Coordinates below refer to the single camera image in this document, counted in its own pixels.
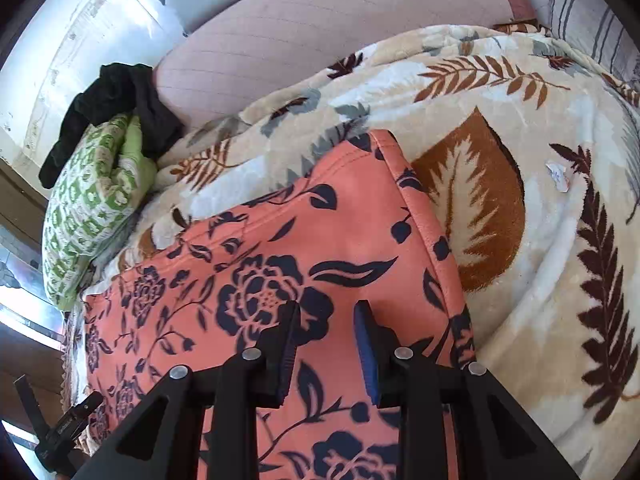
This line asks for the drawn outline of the orange floral print garment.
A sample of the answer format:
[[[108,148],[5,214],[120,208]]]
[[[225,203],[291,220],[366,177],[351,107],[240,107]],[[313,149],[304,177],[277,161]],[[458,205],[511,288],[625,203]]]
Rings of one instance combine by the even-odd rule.
[[[89,387],[102,443],[171,367],[205,370],[254,346],[282,304],[300,307],[291,390],[257,414],[265,479],[391,479],[399,414],[374,408],[355,341],[355,304],[440,365],[471,361],[457,265],[395,138],[338,144],[307,177],[193,222],[85,306]]]

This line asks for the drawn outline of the cream leaf pattern blanket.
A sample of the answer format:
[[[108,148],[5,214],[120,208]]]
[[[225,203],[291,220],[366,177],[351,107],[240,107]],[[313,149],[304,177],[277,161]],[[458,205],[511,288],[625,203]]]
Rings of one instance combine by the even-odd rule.
[[[371,44],[160,160],[154,198],[85,306],[193,222],[283,190],[338,144],[388,131],[457,265],[474,352],[580,478],[639,443],[639,95],[541,30],[431,26]]]

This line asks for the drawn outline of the striped grey pillow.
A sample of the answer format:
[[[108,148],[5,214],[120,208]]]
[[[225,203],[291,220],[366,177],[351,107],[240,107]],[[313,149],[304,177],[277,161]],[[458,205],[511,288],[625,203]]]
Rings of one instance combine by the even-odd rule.
[[[604,0],[549,0],[552,34],[639,90],[639,49]]]

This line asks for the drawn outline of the black cloth on pillow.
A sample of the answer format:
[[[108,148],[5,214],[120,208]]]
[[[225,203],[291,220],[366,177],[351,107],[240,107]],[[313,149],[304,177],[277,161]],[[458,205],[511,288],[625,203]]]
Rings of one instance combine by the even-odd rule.
[[[182,121],[160,100],[150,66],[103,65],[98,79],[70,103],[58,140],[40,168],[38,178],[42,187],[53,188],[88,127],[125,113],[139,116],[142,154],[150,159],[159,159],[183,135]]]

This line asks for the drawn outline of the green white patterned pillow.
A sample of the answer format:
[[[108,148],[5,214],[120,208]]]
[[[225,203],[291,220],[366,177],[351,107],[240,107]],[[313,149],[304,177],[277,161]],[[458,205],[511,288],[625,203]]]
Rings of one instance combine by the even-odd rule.
[[[142,153],[137,115],[118,114],[90,126],[50,195],[42,232],[44,291],[70,310],[89,264],[138,209],[156,166]]]

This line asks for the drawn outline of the stained glass window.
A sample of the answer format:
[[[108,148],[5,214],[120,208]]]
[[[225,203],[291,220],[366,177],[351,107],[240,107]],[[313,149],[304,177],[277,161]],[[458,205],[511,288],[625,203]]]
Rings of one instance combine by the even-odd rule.
[[[43,287],[40,253],[1,227],[1,323],[56,351],[63,350],[64,315]]]

